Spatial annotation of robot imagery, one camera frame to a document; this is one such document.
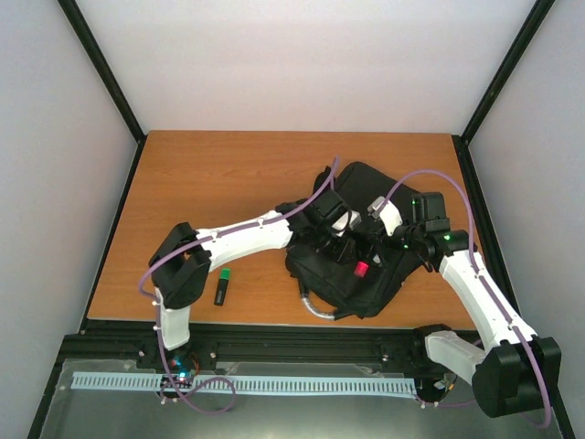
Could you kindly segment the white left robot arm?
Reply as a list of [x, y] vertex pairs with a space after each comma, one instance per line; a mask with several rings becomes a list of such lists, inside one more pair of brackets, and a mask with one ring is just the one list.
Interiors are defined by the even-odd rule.
[[154, 285], [154, 331], [162, 340], [159, 359], [174, 369], [188, 362], [190, 307], [217, 268], [258, 252], [284, 249], [295, 238], [344, 238], [360, 222], [360, 214], [327, 189], [228, 226], [198, 230], [187, 222], [174, 226], [139, 281], [140, 293], [147, 279]]

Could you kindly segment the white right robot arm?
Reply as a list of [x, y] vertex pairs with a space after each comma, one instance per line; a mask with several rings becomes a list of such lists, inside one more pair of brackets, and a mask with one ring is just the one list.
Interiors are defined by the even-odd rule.
[[450, 329], [423, 337], [426, 357], [467, 382], [489, 417], [543, 409], [551, 418], [548, 386], [556, 384], [560, 349], [541, 338], [509, 304], [475, 250], [465, 230], [452, 230], [444, 198], [438, 192], [411, 199], [412, 220], [401, 217], [388, 199], [376, 198], [368, 214], [383, 236], [414, 252], [457, 294], [478, 332], [481, 344], [463, 340]]

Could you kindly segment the black student backpack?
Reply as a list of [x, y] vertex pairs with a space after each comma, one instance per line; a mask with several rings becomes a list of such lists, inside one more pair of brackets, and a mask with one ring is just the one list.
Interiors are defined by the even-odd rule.
[[[377, 197], [387, 195], [395, 183], [363, 162], [347, 165], [336, 179], [335, 191], [362, 219], [354, 230], [343, 235], [356, 240], [356, 261], [340, 265], [324, 257], [322, 247], [333, 236], [320, 230], [296, 231], [286, 249], [285, 267], [297, 280], [301, 298], [315, 294], [334, 308], [328, 315], [334, 320], [377, 316], [407, 278], [423, 265], [415, 253], [390, 247], [381, 224], [368, 215], [368, 206]], [[358, 262], [369, 265], [364, 278], [355, 275]]]

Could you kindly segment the green highlighter marker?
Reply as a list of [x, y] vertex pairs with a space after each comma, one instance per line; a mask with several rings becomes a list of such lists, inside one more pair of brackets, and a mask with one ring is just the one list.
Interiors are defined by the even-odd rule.
[[215, 297], [214, 297], [214, 305], [215, 306], [223, 306], [225, 303], [229, 281], [231, 276], [231, 270], [227, 267], [222, 268], [220, 274], [218, 276], [218, 283], [216, 287]]

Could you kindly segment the pink highlighter marker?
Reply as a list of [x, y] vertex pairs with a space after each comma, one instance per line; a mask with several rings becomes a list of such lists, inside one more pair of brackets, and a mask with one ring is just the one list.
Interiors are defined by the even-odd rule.
[[366, 262], [358, 262], [355, 269], [355, 275], [364, 278], [369, 269], [369, 265]]

